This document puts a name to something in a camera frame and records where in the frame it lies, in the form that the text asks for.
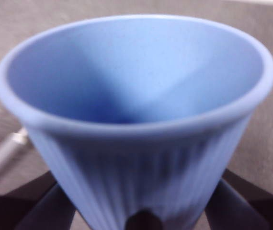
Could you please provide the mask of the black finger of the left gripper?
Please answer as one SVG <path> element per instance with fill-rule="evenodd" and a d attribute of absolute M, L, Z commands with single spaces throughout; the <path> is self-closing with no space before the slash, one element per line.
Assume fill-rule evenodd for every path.
<path fill-rule="evenodd" d="M 0 196 L 0 230 L 69 230 L 75 211 L 57 184 L 37 200 Z"/>

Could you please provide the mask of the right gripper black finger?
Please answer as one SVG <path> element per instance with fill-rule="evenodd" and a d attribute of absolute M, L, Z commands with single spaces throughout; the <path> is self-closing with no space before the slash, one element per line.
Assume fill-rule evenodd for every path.
<path fill-rule="evenodd" d="M 226 169 L 205 214 L 212 230 L 273 230 L 273 194 Z"/>

